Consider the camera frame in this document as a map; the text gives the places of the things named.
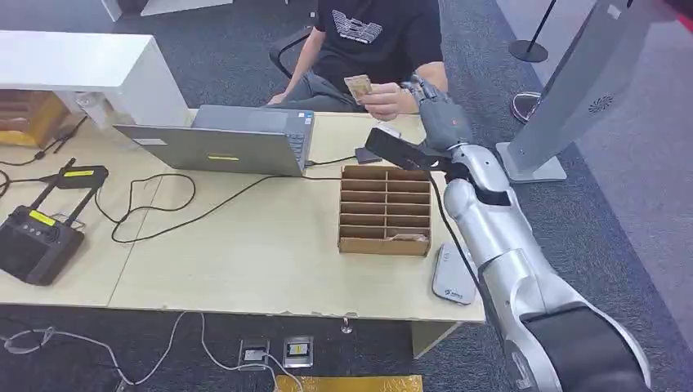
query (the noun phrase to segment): laptop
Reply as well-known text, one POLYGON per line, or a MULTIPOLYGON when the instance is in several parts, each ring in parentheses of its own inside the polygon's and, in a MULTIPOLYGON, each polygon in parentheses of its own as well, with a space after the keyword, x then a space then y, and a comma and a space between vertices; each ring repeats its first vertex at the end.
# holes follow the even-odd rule
POLYGON ((203 105, 190 128, 114 127, 174 169, 302 176, 314 120, 309 110, 203 105))

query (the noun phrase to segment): laptop keyboard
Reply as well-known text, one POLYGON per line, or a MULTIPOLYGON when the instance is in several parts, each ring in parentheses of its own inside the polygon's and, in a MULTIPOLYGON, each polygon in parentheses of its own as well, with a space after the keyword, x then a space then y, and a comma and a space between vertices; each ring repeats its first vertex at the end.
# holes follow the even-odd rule
POLYGON ((291 146, 293 154, 296 156, 298 163, 301 163, 301 156, 303 154, 303 143, 306 140, 306 136, 300 133, 288 133, 288 145, 291 146))

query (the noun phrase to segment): gray pants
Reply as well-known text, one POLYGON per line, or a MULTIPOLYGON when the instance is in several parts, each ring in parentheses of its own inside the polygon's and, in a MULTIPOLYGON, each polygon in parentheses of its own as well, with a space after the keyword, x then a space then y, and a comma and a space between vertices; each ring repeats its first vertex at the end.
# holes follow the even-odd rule
POLYGON ((324 78, 308 72, 280 104, 267 105, 276 109, 304 109, 315 112, 365 112, 351 94, 344 94, 324 78))

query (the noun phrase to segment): white cable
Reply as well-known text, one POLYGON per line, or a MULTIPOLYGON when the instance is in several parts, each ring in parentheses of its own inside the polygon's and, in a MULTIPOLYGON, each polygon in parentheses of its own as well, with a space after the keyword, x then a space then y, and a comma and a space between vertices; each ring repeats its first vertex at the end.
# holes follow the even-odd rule
MULTIPOLYGON (((125 377, 125 375, 123 374, 123 371, 120 369, 120 365, 118 365, 118 360, 115 358, 115 353, 113 352, 113 350, 110 348, 109 345, 107 345, 106 343, 102 343, 100 341, 95 341, 94 339, 91 339, 91 338, 86 337, 86 336, 77 335, 75 333, 70 333, 70 332, 58 331, 54 327, 48 327, 45 329, 34 329, 34 330, 17 332, 15 335, 10 336, 10 337, 0 336, 0 340, 5 341, 5 343, 3 344, 3 347, 5 348, 5 350, 7 350, 8 353, 19 354, 19 355, 33 353, 34 351, 40 349, 46 343, 48 343, 48 341, 54 335, 69 336, 69 337, 72 337, 74 339, 79 339, 82 341, 88 341, 89 343, 99 345, 99 346, 108 350, 108 352, 110 354, 111 361, 113 362, 113 365, 115 366, 115 370, 118 372, 118 374, 123 379, 123 381, 125 381, 126 384, 139 385, 139 384, 142 384, 143 382, 149 380, 150 377, 152 377, 154 375, 154 373, 159 369, 159 366, 161 366, 161 363, 166 359, 166 357, 168 356, 168 352, 171 351, 171 347, 173 346, 173 338, 176 335, 176 330, 178 329, 178 323, 181 321, 181 318, 188 313, 197 313, 197 314, 199 314, 200 318, 202 319, 202 333, 200 333, 200 343, 202 343, 202 347, 204 348, 204 352, 207 353, 207 356, 212 360, 212 362, 214 362, 215 365, 217 365, 218 367, 220 367, 222 369, 228 370, 228 371, 235 371, 235 370, 240 370, 243 368, 265 368, 265 369, 269 370, 270 373, 272 374, 272 381, 274 382, 273 391, 278 390, 277 377, 275 375, 274 369, 271 366, 267 366, 264 363, 251 363, 251 364, 239 365, 239 366, 234 366, 234 367, 228 367, 228 366, 224 365, 223 363, 220 363, 216 358, 214 358, 214 355, 212 355, 212 353, 209 351, 209 348, 207 347, 207 343, 204 341, 204 333, 205 333, 205 324, 206 323, 205 323, 205 319, 204 319, 204 313, 202 313, 202 312, 182 312, 181 314, 178 315, 178 318, 176 318, 176 322, 173 324, 173 328, 171 330, 171 336, 168 338, 168 347, 166 348, 166 351, 163 352, 161 359, 159 359, 159 361, 154 365, 154 367, 149 372, 149 374, 147 374, 144 378, 142 378, 141 380, 139 380, 137 382, 131 381, 130 379, 125 377), (41 338, 41 343, 39 345, 36 345, 34 347, 15 347, 12 344, 15 339, 18 339, 24 335, 28 335, 28 334, 33 333, 33 332, 40 332, 43 334, 43 337, 41 338)), ((277 364, 279 369, 281 369, 281 371, 284 374, 286 374, 287 376, 291 377, 294 381, 296 381, 296 384, 298 385, 299 391, 303 392, 303 385, 301 384, 301 382, 293 374, 287 372, 286 369, 281 365, 281 363, 279 363, 277 358, 275 358, 274 356, 272 356, 269 353, 266 353, 265 356, 267 356, 267 357, 271 358, 273 361, 275 361, 275 363, 277 364)))

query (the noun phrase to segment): graphic print on shirt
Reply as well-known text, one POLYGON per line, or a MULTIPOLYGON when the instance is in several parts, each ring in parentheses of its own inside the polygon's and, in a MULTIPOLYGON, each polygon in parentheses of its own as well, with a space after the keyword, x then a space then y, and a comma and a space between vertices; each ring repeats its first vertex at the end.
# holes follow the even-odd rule
POLYGON ((342 38, 353 39, 362 43, 372 43, 382 32, 380 24, 373 22, 365 24, 354 18, 347 19, 343 12, 337 10, 332 11, 332 17, 334 18, 334 25, 337 27, 339 36, 342 38))

